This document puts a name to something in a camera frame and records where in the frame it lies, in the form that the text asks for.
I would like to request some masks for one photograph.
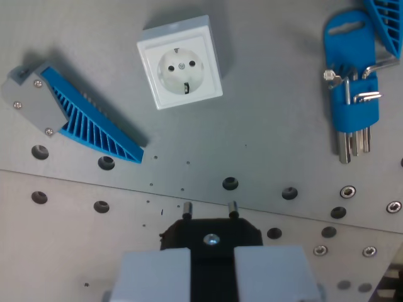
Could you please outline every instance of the screw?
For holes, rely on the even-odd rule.
[[[402,208],[402,204],[398,201],[393,201],[390,204],[388,204],[388,206],[386,207],[386,210],[388,211],[388,213],[397,213],[400,211],[400,209]]]
[[[345,186],[340,190],[340,196],[343,198],[352,198],[356,193],[355,187]]]
[[[324,245],[318,245],[314,248],[314,255],[315,256],[323,256],[327,254],[327,247]]]
[[[208,234],[204,236],[203,241],[207,245],[216,245],[220,242],[220,237],[216,234]]]
[[[46,128],[46,129],[45,129],[45,134],[46,134],[46,135],[52,135],[52,134],[53,134],[53,130],[50,129],[50,128]]]
[[[366,247],[363,249],[364,257],[373,257],[377,253],[377,249],[375,247]]]
[[[14,102],[14,108],[15,109],[21,109],[23,105],[20,102]]]
[[[34,85],[36,88],[41,88],[41,87],[42,87],[42,81],[40,81],[40,80],[35,80],[35,81],[33,81],[33,85]]]

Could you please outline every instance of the metal plate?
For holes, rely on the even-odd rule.
[[[34,203],[35,191],[44,192],[48,201]],[[110,205],[109,212],[95,212],[93,204],[99,200]],[[0,201],[0,300],[42,302],[106,302],[103,296],[113,288],[123,253],[159,249],[159,234],[181,218],[185,202],[4,171]],[[371,292],[360,293],[358,286],[369,282],[375,289],[403,239],[397,233],[291,216],[239,213],[262,231],[265,245],[304,248],[327,302],[368,301]],[[228,210],[193,202],[193,217],[228,217]],[[335,237],[321,236],[326,226],[337,229]],[[277,240],[265,235],[273,227],[283,232]],[[317,245],[329,252],[315,256]],[[376,256],[363,257],[363,248],[370,245],[377,248]],[[338,289],[342,280],[351,287]]]
[[[379,73],[380,121],[370,154],[342,165],[334,155],[322,26],[361,1],[252,0],[4,1],[0,10],[0,75],[49,59],[86,91],[135,141],[141,165],[116,160],[61,135],[52,140],[11,108],[0,111],[0,169],[129,190],[332,220],[344,206],[347,225],[403,232],[385,208],[403,194],[403,66]],[[144,27],[208,14],[223,75],[221,98],[158,111],[136,49]],[[32,146],[50,151],[34,159]],[[236,177],[226,191],[222,181]],[[357,189],[348,201],[345,185]],[[281,198],[293,186],[298,197]]]

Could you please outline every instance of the hole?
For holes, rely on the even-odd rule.
[[[342,34],[349,33],[354,30],[359,30],[359,29],[363,28],[364,26],[365,26],[365,22],[363,22],[363,21],[345,23],[341,26],[331,28],[328,31],[328,33],[331,36],[342,35]]]
[[[352,198],[356,193],[356,189],[353,186],[345,186],[340,190],[340,196],[343,198]]]
[[[49,157],[49,151],[44,146],[36,145],[31,149],[31,153],[36,159],[44,160]]]
[[[105,214],[107,211],[109,211],[109,205],[105,201],[97,201],[94,204],[94,210],[98,213]]]
[[[235,190],[239,185],[238,180],[235,177],[227,177],[222,182],[222,187],[228,191]]]
[[[332,238],[336,236],[337,230],[333,226],[327,226],[322,230],[322,237],[324,238]]]
[[[292,199],[296,198],[297,195],[298,195],[298,190],[295,189],[294,187],[287,187],[281,193],[281,196],[283,196],[283,198],[285,200],[292,200]]]
[[[360,286],[358,286],[358,291],[360,293],[367,293],[369,291],[371,291],[372,289],[372,285],[370,283],[363,283]]]
[[[283,235],[283,232],[279,228],[271,228],[267,231],[267,237],[270,239],[279,239]]]
[[[347,210],[342,206],[337,206],[330,212],[330,216],[332,216],[332,218],[334,219],[343,218],[344,216],[346,216],[346,214]]]
[[[33,202],[37,204],[44,204],[48,201],[48,196],[46,196],[46,194],[41,191],[35,191],[34,193],[32,193],[31,198]]]
[[[351,282],[348,280],[342,280],[338,283],[338,289],[349,289],[351,287]]]
[[[109,171],[115,167],[115,161],[109,156],[102,156],[98,159],[98,165],[101,169]]]

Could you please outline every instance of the bolt head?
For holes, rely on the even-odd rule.
[[[366,247],[363,249],[363,256],[364,257],[373,257],[377,253],[376,247]]]
[[[399,212],[402,209],[402,204],[398,201],[393,201],[388,204],[386,210],[388,213],[394,214]]]
[[[53,130],[50,129],[50,128],[46,128],[46,129],[45,129],[45,134],[46,134],[46,135],[52,135],[52,134],[53,134]]]
[[[42,87],[42,81],[40,81],[40,80],[35,80],[35,81],[33,81],[33,85],[34,85],[36,88],[41,88],[41,87]]]
[[[207,245],[216,245],[220,242],[220,237],[216,234],[208,234],[204,236],[203,241]]]
[[[324,245],[318,245],[314,248],[314,255],[315,256],[324,256],[327,254],[327,247]]]
[[[21,109],[22,108],[22,104],[20,102],[14,102],[14,108],[15,109]]]

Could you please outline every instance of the black hole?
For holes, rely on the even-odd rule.
[[[227,177],[222,182],[222,187],[228,191],[235,190],[239,185],[238,180],[235,177]]]
[[[37,204],[44,204],[48,201],[48,197],[46,196],[46,194],[40,191],[35,191],[34,193],[32,193],[31,198],[33,202]]]
[[[345,208],[343,208],[342,206],[338,206],[330,212],[330,216],[332,216],[332,218],[334,218],[334,219],[343,218],[344,216],[346,216],[346,214],[347,214],[347,210]]]
[[[332,238],[336,235],[337,230],[333,226],[327,226],[322,230],[322,236],[324,238]]]
[[[342,280],[338,283],[338,289],[349,289],[351,287],[351,282],[348,280]]]
[[[109,205],[105,201],[97,201],[94,204],[94,210],[98,213],[105,214],[109,211]]]
[[[283,232],[279,228],[271,228],[267,231],[267,237],[270,239],[279,239],[283,235]]]
[[[360,293],[367,293],[369,291],[371,291],[372,289],[372,285],[370,283],[363,283],[360,286],[358,286],[358,291]]]
[[[298,190],[295,189],[294,187],[287,187],[283,190],[281,196],[283,196],[284,199],[286,200],[291,200],[296,198],[298,195]]]
[[[109,156],[102,156],[98,159],[98,165],[101,169],[109,171],[115,167],[115,161]]]
[[[36,145],[31,149],[31,153],[36,159],[44,160],[49,157],[49,151],[44,146]]]

